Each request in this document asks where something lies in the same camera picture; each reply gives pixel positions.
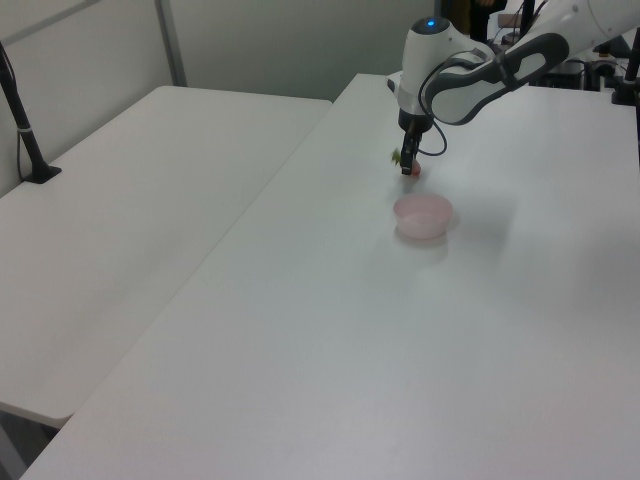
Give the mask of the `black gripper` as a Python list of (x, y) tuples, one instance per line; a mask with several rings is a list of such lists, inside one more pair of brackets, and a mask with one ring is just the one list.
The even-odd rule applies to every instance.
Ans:
[(413, 168), (416, 166), (416, 156), (419, 153), (421, 135), (433, 127), (434, 121), (428, 114), (413, 114), (400, 109), (398, 125), (405, 132), (400, 150), (401, 172), (403, 175), (411, 175)]

